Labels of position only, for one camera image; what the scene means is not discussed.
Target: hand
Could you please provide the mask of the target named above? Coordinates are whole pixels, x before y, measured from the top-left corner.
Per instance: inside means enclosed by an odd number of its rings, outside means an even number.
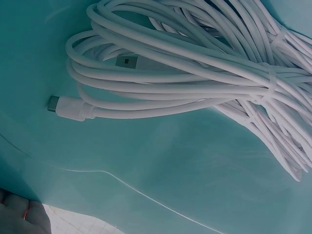
[[[43,205],[0,189],[0,234],[51,234]]]

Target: teal surface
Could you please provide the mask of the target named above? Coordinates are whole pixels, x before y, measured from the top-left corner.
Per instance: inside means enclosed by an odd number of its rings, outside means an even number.
[[[108,174],[55,167],[105,170],[226,234],[311,233],[312,174],[293,181],[260,140],[214,110],[85,122],[46,111],[51,95],[77,95],[64,45],[90,28],[85,9],[96,1],[0,0],[0,187],[126,234],[214,233]],[[264,3],[312,37],[311,1]]]

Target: thin wire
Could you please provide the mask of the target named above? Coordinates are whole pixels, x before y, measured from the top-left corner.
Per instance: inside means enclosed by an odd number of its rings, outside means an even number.
[[[2,135],[1,133],[0,133],[0,137],[2,137],[6,142],[8,142],[11,146],[13,146],[16,150],[18,150],[19,152],[25,154],[25,155],[26,155],[27,157],[29,157],[30,159],[32,159],[32,160],[34,160],[34,161],[37,161],[37,162],[39,162],[39,163],[41,163],[41,164],[47,165],[47,166],[49,166],[49,167],[52,167],[52,168],[54,168],[54,169],[59,169],[59,170],[69,171],[69,172],[78,172],[78,173],[105,173],[105,174],[108,174],[108,175],[110,175],[111,177],[113,177],[114,179],[118,180],[118,181],[119,181],[120,183],[122,183],[123,185],[125,185],[126,187],[128,187],[128,188],[130,188],[131,190],[135,191],[136,193],[138,193],[138,194],[144,196],[145,198],[151,200],[152,202],[158,204],[159,206],[161,206],[161,207],[163,207],[163,208],[165,208],[165,209],[167,209],[167,210],[169,210],[169,211],[175,213],[176,215],[181,216],[182,218],[185,218],[185,219],[187,219],[187,220],[190,221],[190,222],[193,222],[193,223],[195,223],[195,224],[198,224],[198,225],[200,225],[200,226],[202,226],[202,227],[204,227],[204,228],[207,228],[207,229],[209,229],[209,230],[211,230],[211,231],[214,231],[214,232],[216,232],[216,233],[225,234],[225,233],[223,233],[223,232],[221,232],[221,231],[218,231],[217,229],[214,229],[214,228],[209,227],[209,226],[207,226],[207,225],[205,225],[205,224],[202,224],[202,223],[200,223],[200,222],[198,222],[198,221],[196,221],[196,220],[194,220],[194,219],[192,219],[192,218],[190,218],[190,217],[188,217],[188,216],[185,216],[185,215],[183,215],[183,214],[181,214],[181,213],[179,213],[179,212],[177,212],[177,211],[175,211],[175,210],[169,208],[168,206],[166,206],[166,205],[160,203],[159,201],[157,201],[157,200],[151,198],[150,196],[147,196],[146,194],[140,192],[138,189],[132,187],[130,184],[124,182],[122,179],[119,179],[117,176],[113,175],[113,174],[110,173],[110,172],[103,171],[103,170],[74,170],[74,169],[67,169],[67,168],[62,168],[62,167],[53,166],[53,165],[51,165],[51,164],[49,164],[49,163],[47,163],[47,162],[41,161],[41,160],[39,160],[39,159],[37,159],[37,158],[34,158],[34,157],[30,156],[28,153],[26,153],[25,151],[21,150],[21,149],[20,149],[19,147],[17,147],[16,145],[14,145],[11,141],[9,141],[9,140],[8,140],[6,137],[4,137],[4,135]]]

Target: coiled cable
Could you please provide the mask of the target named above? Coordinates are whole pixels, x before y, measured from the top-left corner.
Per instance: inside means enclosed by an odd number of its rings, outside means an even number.
[[[156,30],[117,11],[144,15]],[[87,15],[92,30],[66,43],[67,70],[95,107],[94,117],[157,117],[213,106],[260,138],[295,180],[312,167],[312,40],[281,26],[259,0],[102,0]],[[105,63],[130,54],[175,70]],[[132,101],[99,100],[84,85]]]

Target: white cable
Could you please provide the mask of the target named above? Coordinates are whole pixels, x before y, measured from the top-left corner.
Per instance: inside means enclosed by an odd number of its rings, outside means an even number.
[[[204,0],[102,0],[90,5],[93,29],[66,43],[67,69],[80,84],[83,100],[61,97],[57,113],[83,121],[214,106],[258,136],[300,181],[301,169],[308,172],[312,166],[312,40],[281,26],[259,0],[212,2],[218,9]],[[115,11],[145,15],[156,30]],[[143,71],[104,62],[121,55],[174,69]],[[131,101],[98,100],[81,84]]]

